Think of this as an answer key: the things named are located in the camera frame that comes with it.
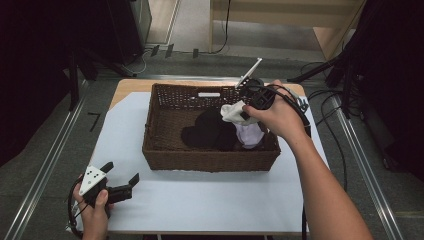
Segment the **forearm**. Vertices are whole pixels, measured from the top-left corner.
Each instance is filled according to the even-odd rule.
[[[296,157],[312,238],[371,239],[360,213],[324,164],[312,140],[299,135],[288,143]]]

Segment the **white object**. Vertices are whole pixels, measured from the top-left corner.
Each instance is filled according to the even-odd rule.
[[[237,138],[243,144],[243,148],[252,149],[258,145],[265,135],[257,123],[243,126],[235,124],[237,129]]]
[[[115,204],[109,231],[150,234],[275,235],[301,232],[303,198],[295,158],[279,138],[281,154],[269,172],[152,171],[141,151],[150,93],[131,93],[107,114],[91,165],[113,161],[108,184],[140,172],[133,197]],[[326,162],[310,110],[312,137]],[[82,226],[80,218],[78,227]]]
[[[247,71],[247,73],[244,76],[241,76],[240,81],[236,84],[236,88],[238,88],[241,84],[241,82],[243,82],[244,79],[252,76],[252,73],[256,70],[256,68],[258,67],[259,63],[261,63],[262,58],[258,58],[258,61],[255,63],[255,65],[253,65],[252,68],[249,69],[249,71]]]
[[[240,114],[243,112],[244,105],[246,104],[242,100],[236,102],[233,105],[230,105],[230,104],[222,105],[221,107],[222,120],[224,122],[232,122],[232,123],[237,123],[244,126],[259,122],[258,119],[253,117],[250,117],[247,120],[244,120],[244,118],[240,116]]]
[[[96,167],[89,165],[85,170],[84,180],[81,183],[79,195],[86,194],[90,189],[96,186],[103,178],[106,177],[106,173],[97,169]]]

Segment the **black equipment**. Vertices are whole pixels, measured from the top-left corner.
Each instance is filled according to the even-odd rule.
[[[77,184],[81,183],[81,189],[79,194],[82,195],[84,202],[86,203],[85,207],[89,205],[94,208],[96,204],[97,195],[100,193],[100,191],[103,189],[106,189],[108,191],[108,200],[105,205],[105,211],[108,218],[110,217],[109,204],[122,202],[132,198],[132,189],[140,181],[139,174],[137,173],[133,178],[131,178],[127,185],[119,187],[108,187],[106,186],[106,173],[108,173],[112,168],[112,162],[108,162],[100,170],[94,168],[93,166],[88,166],[85,175],[79,177],[72,185],[68,196],[68,224],[71,228],[72,233],[74,233],[75,236],[79,238],[82,238],[83,236],[83,233],[81,231],[78,231],[76,228],[76,216],[73,212],[73,192]]]

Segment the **black curtain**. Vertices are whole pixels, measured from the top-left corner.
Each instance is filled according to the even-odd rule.
[[[0,1],[0,166],[25,148],[70,89],[57,21],[64,15],[45,3]]]

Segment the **basket handle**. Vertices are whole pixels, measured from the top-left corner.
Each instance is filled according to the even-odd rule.
[[[219,92],[198,92],[197,95],[199,97],[221,97]]]

